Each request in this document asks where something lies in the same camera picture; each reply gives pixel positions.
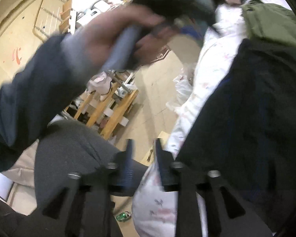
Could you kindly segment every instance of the green soda can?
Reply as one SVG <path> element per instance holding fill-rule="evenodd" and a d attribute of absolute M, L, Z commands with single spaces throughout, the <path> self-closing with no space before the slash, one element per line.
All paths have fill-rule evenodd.
<path fill-rule="evenodd" d="M 125 211 L 123 213 L 120 213 L 119 215 L 116 216 L 116 220 L 118 222 L 125 222 L 128 219 L 130 219 L 132 217 L 132 214 L 128 211 Z"/>

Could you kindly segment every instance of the gray sleeve cuff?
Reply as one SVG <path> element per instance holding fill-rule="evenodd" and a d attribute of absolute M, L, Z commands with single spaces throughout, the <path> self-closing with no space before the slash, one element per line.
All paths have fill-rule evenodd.
<path fill-rule="evenodd" d="M 78 31 L 74 35 L 66 35 L 62 40 L 61 47 L 74 79 L 78 83 L 86 84 L 92 76 L 98 73 L 100 68 L 94 65 L 84 53 L 85 42 L 82 31 Z"/>

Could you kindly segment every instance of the hand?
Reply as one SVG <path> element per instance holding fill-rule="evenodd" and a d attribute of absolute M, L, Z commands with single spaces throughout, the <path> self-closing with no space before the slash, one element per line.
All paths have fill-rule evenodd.
<path fill-rule="evenodd" d="M 154 14 L 142 5 L 128 5 L 100 14 L 82 30 L 85 52 L 95 65 L 103 65 L 119 34 L 131 24 L 153 28 L 162 23 L 164 17 Z M 148 34 L 136 43 L 134 56 L 141 65 L 150 64 L 177 32 L 171 27 L 162 29 L 156 36 Z"/>

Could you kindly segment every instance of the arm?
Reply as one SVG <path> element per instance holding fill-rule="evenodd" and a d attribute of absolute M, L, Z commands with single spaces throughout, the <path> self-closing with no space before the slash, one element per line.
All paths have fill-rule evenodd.
<path fill-rule="evenodd" d="M 43 44 L 12 83 L 0 88 L 0 172 L 9 169 L 53 117 L 85 89 L 107 60 L 121 31 L 130 24 L 154 27 L 163 18 L 143 6 L 127 6 L 97 16 L 73 36 Z M 137 44 L 135 56 L 148 64 L 175 34 L 162 30 Z"/>

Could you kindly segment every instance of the metal screw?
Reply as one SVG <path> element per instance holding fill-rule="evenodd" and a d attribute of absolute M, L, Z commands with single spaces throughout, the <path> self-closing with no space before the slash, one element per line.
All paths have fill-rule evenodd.
<path fill-rule="evenodd" d="M 114 162 L 109 162 L 106 166 L 107 169 L 117 169 L 117 164 Z"/>
<path fill-rule="evenodd" d="M 208 175 L 209 177 L 214 178 L 214 177 L 218 177 L 218 176 L 220 176 L 221 174 L 220 174 L 220 172 L 219 172 L 218 170 L 211 170 L 211 171 L 209 171 L 209 172 L 207 173 L 207 175 Z"/>
<path fill-rule="evenodd" d="M 81 175 L 78 172 L 73 172 L 73 173 L 68 174 L 68 177 L 71 179 L 79 179 L 79 178 L 81 178 Z"/>
<path fill-rule="evenodd" d="M 179 161 L 174 161 L 171 163 L 171 167 L 172 168 L 183 168 L 184 164 L 182 162 Z"/>

